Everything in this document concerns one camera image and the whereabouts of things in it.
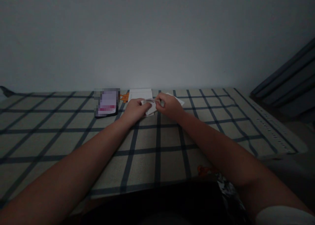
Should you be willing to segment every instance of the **phone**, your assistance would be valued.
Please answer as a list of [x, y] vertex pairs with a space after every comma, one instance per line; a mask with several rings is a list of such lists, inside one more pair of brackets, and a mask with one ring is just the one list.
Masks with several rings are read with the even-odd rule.
[[115, 116], [118, 114], [120, 101], [120, 89], [103, 89], [98, 99], [98, 105], [95, 109], [95, 118]]

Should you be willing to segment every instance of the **white card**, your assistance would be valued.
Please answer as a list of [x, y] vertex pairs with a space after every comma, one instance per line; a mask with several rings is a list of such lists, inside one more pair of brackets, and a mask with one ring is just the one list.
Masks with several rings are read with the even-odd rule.
[[129, 91], [128, 102], [131, 99], [138, 99], [138, 98], [153, 99], [152, 89], [131, 89]]

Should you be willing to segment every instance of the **gray curtain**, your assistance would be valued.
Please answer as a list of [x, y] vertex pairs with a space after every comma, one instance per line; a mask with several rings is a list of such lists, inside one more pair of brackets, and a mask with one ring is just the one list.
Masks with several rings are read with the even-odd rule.
[[315, 38], [252, 94], [289, 117], [315, 121]]

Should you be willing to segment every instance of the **hand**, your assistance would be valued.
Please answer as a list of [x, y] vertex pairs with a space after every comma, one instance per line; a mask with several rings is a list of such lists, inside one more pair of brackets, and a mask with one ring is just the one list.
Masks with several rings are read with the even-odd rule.
[[142, 118], [145, 112], [147, 112], [147, 110], [152, 106], [150, 103], [141, 105], [142, 100], [144, 99], [131, 99], [127, 104], [124, 114], [121, 116], [121, 118], [125, 122], [131, 124], [131, 126], [133, 126], [140, 118]]
[[161, 104], [156, 101], [156, 108], [160, 113], [168, 116], [170, 119], [178, 122], [178, 120], [185, 114], [183, 107], [174, 96], [159, 93], [155, 99], [163, 100], [165, 102], [164, 107], [162, 107]]

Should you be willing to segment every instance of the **table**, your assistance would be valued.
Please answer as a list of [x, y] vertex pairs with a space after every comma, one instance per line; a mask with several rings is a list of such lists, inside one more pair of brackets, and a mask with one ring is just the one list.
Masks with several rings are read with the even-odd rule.
[[[153, 90], [153, 96], [161, 92]], [[234, 88], [162, 90], [185, 111], [234, 139], [259, 159], [304, 153], [306, 145]], [[15, 94], [0, 103], [1, 207], [49, 167], [121, 117], [95, 119], [94, 92]], [[155, 113], [123, 139], [88, 197], [98, 198], [185, 181], [210, 162], [174, 121]]]

